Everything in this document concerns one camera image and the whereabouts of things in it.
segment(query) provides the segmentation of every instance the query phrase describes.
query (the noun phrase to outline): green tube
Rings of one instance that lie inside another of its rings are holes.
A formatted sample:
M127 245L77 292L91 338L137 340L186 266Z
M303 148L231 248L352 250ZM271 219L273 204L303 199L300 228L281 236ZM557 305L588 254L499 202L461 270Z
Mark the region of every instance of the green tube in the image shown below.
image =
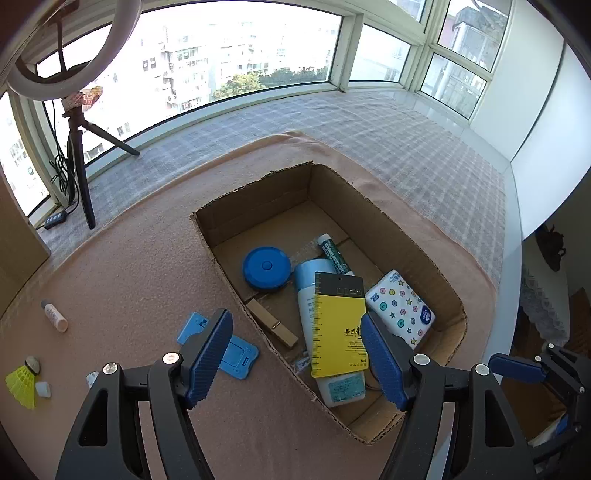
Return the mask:
M322 249L326 258L335 264L336 271L343 275L353 275L351 269L347 265L347 262L340 254L339 249L336 248L335 243L328 233L320 235L317 240L318 246Z

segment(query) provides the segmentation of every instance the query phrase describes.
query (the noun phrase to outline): white cloth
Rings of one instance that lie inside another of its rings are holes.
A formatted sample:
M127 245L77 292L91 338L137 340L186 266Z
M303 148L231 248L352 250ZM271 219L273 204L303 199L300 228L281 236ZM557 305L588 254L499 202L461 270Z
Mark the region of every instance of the white cloth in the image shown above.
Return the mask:
M519 304L548 342L564 346L570 337L569 289L564 263L553 271L534 234L523 241Z

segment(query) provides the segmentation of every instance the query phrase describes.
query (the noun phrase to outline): robotic arm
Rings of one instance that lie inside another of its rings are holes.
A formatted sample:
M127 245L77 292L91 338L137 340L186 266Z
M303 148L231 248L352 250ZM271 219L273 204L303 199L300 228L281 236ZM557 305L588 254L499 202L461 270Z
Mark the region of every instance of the robotic arm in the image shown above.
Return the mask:
M148 480L138 402L149 401L167 478L214 480L187 411L207 396L232 337L232 315L220 309L179 353L153 365L106 364L74 421L57 480ZM386 398L406 412L380 480L424 480L445 402L456 405L443 479L587 478L591 467L591 360L549 344L536 362L494 355L470 371L442 367L389 333L368 313L361 335ZM568 407L566 430L537 447L526 442L491 372L543 382ZM536 465L550 458L536 473Z

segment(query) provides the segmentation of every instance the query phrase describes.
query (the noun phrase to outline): badminton shuttlecock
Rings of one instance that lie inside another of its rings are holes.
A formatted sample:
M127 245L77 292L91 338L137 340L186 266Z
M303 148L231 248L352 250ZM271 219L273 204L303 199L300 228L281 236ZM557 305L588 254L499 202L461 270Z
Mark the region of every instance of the badminton shuttlecock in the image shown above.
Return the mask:
M6 376L6 385L23 407L35 408L35 376L39 374L39 361L28 356L25 364Z

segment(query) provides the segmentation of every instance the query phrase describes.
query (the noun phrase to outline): blue bottle cap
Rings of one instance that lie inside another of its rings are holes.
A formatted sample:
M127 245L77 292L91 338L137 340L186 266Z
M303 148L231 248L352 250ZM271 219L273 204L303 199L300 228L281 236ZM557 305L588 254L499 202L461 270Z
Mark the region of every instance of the blue bottle cap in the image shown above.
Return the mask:
M316 258L299 264L294 270L297 291L314 285L316 272L336 273L335 264L328 258Z

